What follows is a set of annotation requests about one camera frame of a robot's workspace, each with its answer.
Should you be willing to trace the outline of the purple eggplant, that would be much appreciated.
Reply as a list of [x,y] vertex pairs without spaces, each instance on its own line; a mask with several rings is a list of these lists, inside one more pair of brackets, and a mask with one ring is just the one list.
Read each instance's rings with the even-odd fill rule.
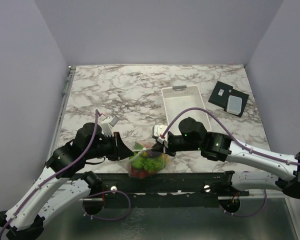
[[158,157],[160,157],[161,155],[162,155],[161,152],[152,151],[152,150],[147,150],[147,151],[145,151],[145,152],[143,152],[143,153],[141,154],[141,156],[142,156],[143,158],[151,158],[151,159],[158,158]]

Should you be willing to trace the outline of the green grapes bunch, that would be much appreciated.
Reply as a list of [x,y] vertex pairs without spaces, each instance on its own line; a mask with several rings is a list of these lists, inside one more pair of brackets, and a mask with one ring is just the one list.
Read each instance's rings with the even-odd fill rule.
[[149,173],[157,173],[166,167],[162,157],[144,158],[138,156],[130,162],[130,165],[134,169],[143,169]]

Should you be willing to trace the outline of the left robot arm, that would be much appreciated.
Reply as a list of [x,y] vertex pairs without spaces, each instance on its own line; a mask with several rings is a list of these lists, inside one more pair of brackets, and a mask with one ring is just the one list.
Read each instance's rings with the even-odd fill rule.
[[119,132],[103,131],[93,122],[84,124],[74,139],[53,152],[22,199],[11,209],[0,211],[0,239],[4,231],[9,240],[37,239],[48,221],[73,202],[106,193],[102,180],[93,171],[75,178],[87,160],[119,161],[133,154]]

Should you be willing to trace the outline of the yellow bell pepper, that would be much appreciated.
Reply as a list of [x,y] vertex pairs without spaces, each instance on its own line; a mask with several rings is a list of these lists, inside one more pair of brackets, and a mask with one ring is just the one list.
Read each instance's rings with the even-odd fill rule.
[[167,165],[170,162],[170,156],[168,154],[163,154],[162,160],[163,160],[164,164]]

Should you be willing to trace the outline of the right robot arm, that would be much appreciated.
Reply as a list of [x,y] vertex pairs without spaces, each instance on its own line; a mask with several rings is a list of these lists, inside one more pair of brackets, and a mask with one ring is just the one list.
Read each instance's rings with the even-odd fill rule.
[[280,154],[253,147],[234,137],[207,131],[201,122],[191,117],[178,125],[174,135],[166,125],[154,125],[152,150],[174,157],[177,152],[199,151],[211,161],[238,163],[258,169],[257,172],[235,172],[220,182],[219,189],[230,196],[250,189],[276,190],[300,200],[300,152]]

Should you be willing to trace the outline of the clear dotted zip bag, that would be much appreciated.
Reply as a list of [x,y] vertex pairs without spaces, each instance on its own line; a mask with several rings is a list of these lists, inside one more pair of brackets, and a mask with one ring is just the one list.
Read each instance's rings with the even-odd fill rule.
[[150,142],[135,142],[133,155],[120,160],[118,165],[128,172],[130,178],[145,179],[152,177],[167,167],[171,157],[166,153],[152,151]]

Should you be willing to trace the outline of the white perforated plastic basket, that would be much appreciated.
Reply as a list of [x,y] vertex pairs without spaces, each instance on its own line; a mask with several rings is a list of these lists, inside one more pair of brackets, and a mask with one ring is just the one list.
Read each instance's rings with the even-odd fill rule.
[[[166,113],[167,123],[170,124],[172,120],[182,111],[189,108],[205,109],[201,92],[196,85],[180,85],[170,86],[161,89],[163,105]],[[179,123],[181,120],[191,117],[197,122],[201,122],[205,129],[209,132],[212,130],[209,116],[207,113],[200,110],[191,110],[184,113],[169,129],[174,135],[180,135]]]

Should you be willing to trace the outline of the red watermelon slice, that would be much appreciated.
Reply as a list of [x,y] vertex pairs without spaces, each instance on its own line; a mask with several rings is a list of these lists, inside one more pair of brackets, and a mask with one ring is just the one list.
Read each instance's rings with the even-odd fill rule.
[[144,149],[149,149],[153,146],[154,144],[152,142],[135,142],[133,149],[136,151],[141,151]]

